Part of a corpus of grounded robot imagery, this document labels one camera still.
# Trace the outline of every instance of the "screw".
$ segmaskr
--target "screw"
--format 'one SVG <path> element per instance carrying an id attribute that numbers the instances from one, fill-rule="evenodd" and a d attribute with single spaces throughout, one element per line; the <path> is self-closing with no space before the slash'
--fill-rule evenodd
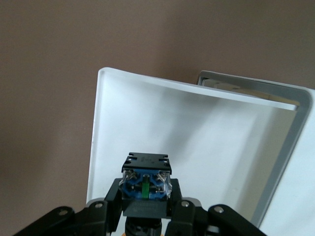
<path id="1" fill-rule="evenodd" d="M 182 201 L 182 207 L 189 207 L 189 202 Z"/>
<path id="2" fill-rule="evenodd" d="M 68 213 L 67 210 L 61 210 L 59 211 L 58 215 L 62 216 L 62 215 L 66 215 Z"/>
<path id="3" fill-rule="evenodd" d="M 95 208 L 101 208 L 103 206 L 103 203 L 97 203 L 95 204 Z"/>
<path id="4" fill-rule="evenodd" d="M 215 206 L 215 211 L 217 213 L 223 213 L 224 212 L 224 210 L 223 210 L 223 208 L 221 206 Z"/>

